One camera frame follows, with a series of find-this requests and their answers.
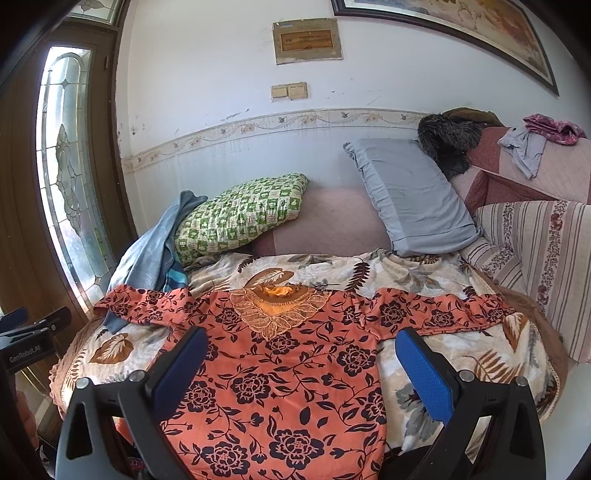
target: switch panel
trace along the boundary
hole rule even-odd
[[[306,82],[292,83],[287,86],[287,92],[290,100],[308,98],[308,84]]]
[[[287,97],[287,85],[274,85],[271,87],[271,98]]]
[[[273,85],[271,87],[271,99],[300,100],[308,98],[308,84],[306,82],[289,83],[287,85]]]

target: pink garment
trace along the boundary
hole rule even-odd
[[[579,138],[587,138],[581,127],[572,122],[554,120],[549,116],[535,113],[523,119],[530,132],[546,137],[560,145],[575,145]]]

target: glass panel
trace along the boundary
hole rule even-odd
[[[121,2],[122,0],[80,0],[69,16],[112,25],[115,23]]]
[[[87,144],[91,59],[90,50],[50,49],[37,115],[43,210],[61,267],[86,312],[104,296],[115,269],[97,207]]]

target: pink cushion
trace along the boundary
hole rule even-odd
[[[308,189],[296,220],[252,242],[259,257],[320,254],[354,257],[377,248],[391,249],[386,227],[363,187]]]

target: framed picture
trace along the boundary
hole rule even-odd
[[[510,61],[558,95],[544,47],[525,12],[509,0],[332,0],[335,15],[431,28]]]
[[[273,24],[277,64],[310,60],[342,60],[335,18],[290,20]]]

